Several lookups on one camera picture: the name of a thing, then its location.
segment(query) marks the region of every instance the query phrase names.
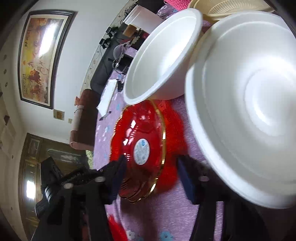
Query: green patterned fabric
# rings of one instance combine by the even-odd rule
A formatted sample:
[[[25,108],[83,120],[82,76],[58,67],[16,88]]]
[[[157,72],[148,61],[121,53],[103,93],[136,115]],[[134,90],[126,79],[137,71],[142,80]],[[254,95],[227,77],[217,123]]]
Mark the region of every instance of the green patterned fabric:
[[[92,151],[89,150],[85,150],[86,156],[87,156],[87,163],[89,164],[89,168],[93,169],[94,168],[94,162],[93,162],[93,157],[94,157],[94,153]]]

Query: beige bowl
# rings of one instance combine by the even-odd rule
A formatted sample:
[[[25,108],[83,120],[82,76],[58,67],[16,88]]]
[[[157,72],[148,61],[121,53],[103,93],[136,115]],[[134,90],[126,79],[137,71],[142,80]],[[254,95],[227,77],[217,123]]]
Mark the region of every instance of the beige bowl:
[[[204,15],[204,19],[210,22],[241,11],[274,11],[264,0],[192,0],[188,8],[198,9]]]

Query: white paper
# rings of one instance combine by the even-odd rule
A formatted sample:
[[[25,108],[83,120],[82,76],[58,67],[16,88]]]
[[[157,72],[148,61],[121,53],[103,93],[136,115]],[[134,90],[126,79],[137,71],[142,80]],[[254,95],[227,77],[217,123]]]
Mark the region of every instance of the white paper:
[[[104,91],[101,96],[101,100],[99,105],[97,106],[97,109],[101,116],[104,116],[108,112],[108,108],[112,99],[112,96],[114,94],[114,91],[117,86],[117,80],[108,80],[107,84],[104,88]]]

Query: screw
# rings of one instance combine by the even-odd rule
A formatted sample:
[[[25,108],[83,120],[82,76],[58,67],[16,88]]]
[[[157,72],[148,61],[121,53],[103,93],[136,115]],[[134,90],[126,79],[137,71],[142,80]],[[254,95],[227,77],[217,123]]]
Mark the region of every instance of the screw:
[[[95,181],[96,183],[102,183],[102,182],[105,181],[105,180],[106,180],[105,177],[96,177],[94,181]]]
[[[66,183],[66,184],[63,185],[63,187],[65,189],[71,189],[72,187],[74,187],[74,184],[73,183]]]

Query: red glass bowl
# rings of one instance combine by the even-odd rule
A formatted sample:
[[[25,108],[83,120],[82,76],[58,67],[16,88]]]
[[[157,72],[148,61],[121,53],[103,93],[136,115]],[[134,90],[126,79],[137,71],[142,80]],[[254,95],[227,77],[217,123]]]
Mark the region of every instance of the red glass bowl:
[[[110,160],[124,154],[128,165],[119,195],[130,202],[149,196],[165,163],[165,123],[156,105],[145,100],[127,106],[114,127]]]

